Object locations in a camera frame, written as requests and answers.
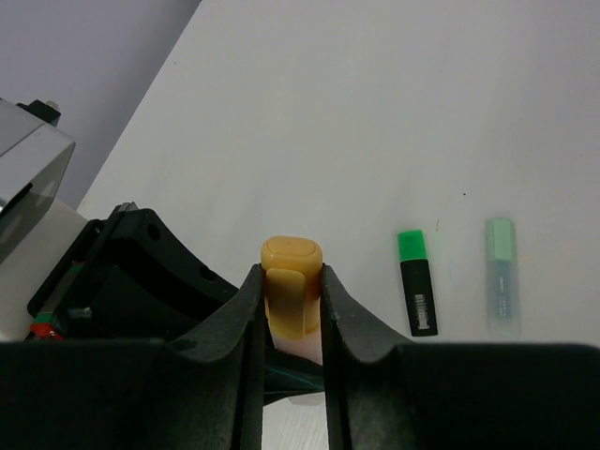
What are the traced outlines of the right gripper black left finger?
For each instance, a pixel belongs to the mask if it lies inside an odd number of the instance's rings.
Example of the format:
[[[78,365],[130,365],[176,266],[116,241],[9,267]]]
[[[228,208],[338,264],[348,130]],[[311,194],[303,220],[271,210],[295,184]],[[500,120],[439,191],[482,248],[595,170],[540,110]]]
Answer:
[[[1,347],[5,449],[258,449],[263,272],[173,342],[27,340]]]

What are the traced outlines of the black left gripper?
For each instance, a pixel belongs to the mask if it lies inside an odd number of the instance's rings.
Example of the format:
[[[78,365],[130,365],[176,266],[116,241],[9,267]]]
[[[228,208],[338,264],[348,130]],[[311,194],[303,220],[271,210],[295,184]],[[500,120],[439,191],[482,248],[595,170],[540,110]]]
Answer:
[[[105,326],[116,336],[178,338],[238,292],[189,251],[154,210],[123,202],[108,218],[89,220],[42,282],[27,304],[33,318],[27,340],[68,336],[76,286],[104,242]]]

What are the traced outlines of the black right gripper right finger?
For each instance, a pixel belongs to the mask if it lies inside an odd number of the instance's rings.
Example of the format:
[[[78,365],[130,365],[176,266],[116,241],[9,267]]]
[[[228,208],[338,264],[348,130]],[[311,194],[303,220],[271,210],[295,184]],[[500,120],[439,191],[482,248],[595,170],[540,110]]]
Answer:
[[[322,270],[333,449],[595,449],[599,351],[579,344],[415,343]]]

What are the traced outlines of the dark green highlighter pen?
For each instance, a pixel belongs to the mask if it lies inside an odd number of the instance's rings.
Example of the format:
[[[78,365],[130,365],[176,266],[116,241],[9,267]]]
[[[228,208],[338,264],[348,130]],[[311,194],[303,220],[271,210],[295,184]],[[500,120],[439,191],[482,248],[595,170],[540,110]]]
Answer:
[[[401,262],[400,273],[412,336],[437,336],[439,327],[428,261]]]

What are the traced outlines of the orange pen cap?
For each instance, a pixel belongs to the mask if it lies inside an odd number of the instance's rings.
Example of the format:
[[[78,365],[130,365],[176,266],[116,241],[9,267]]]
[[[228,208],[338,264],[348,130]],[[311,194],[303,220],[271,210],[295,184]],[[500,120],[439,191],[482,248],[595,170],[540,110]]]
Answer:
[[[261,249],[266,314],[276,336],[298,341],[320,325],[323,251],[312,240],[274,236]]]

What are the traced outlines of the translucent green highlighter pen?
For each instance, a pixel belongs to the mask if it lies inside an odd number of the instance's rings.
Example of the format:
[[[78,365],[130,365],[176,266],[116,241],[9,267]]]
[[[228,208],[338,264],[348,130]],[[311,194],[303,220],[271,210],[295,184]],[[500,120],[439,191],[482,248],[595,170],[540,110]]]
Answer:
[[[496,339],[517,340],[520,333],[518,270],[514,262],[487,263],[487,329]]]

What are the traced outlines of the bright green pen cap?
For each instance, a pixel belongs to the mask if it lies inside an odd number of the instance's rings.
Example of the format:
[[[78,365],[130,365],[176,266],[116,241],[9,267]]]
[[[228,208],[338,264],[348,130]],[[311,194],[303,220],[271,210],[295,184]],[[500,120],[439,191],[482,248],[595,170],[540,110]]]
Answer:
[[[425,236],[420,230],[400,232],[397,235],[397,249],[401,263],[428,258]]]

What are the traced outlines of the orange highlighter pen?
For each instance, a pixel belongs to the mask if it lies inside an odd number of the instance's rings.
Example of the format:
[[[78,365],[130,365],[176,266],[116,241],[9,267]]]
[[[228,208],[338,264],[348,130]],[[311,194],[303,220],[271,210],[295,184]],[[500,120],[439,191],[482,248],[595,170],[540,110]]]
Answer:
[[[305,335],[299,340],[288,339],[274,332],[271,337],[278,351],[298,356],[318,365],[323,364],[322,335],[321,329]]]

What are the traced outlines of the pale green pen cap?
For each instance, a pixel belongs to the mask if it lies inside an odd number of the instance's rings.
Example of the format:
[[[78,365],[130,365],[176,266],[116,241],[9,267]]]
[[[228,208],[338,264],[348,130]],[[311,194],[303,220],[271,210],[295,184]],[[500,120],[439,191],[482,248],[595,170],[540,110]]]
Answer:
[[[512,262],[516,257],[514,222],[505,217],[486,221],[486,256],[490,262]]]

